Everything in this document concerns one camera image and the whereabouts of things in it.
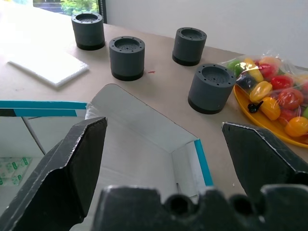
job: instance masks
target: tree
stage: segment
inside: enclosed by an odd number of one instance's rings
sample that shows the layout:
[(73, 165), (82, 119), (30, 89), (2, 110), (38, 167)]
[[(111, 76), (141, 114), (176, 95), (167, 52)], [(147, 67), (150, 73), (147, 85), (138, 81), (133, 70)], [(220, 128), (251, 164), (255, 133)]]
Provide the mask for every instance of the tree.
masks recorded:
[(61, 0), (61, 8), (64, 14), (71, 16), (79, 12), (97, 12), (96, 0)]

